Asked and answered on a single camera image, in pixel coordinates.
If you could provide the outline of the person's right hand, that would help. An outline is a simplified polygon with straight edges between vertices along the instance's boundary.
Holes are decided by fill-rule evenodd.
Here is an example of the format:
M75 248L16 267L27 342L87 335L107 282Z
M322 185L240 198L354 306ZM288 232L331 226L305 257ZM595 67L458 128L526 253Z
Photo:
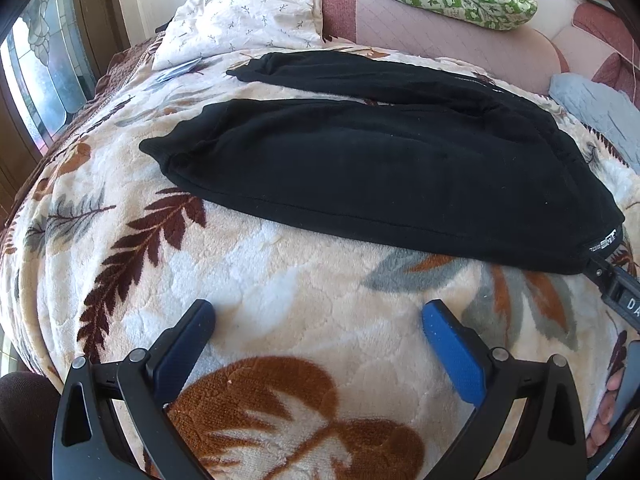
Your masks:
M590 434L586 439L587 457L591 458L605 445L611 434L611 422L614 416L615 403L620 384L622 383L625 369L622 367L608 378L605 394L601 400L597 418L594 421Z

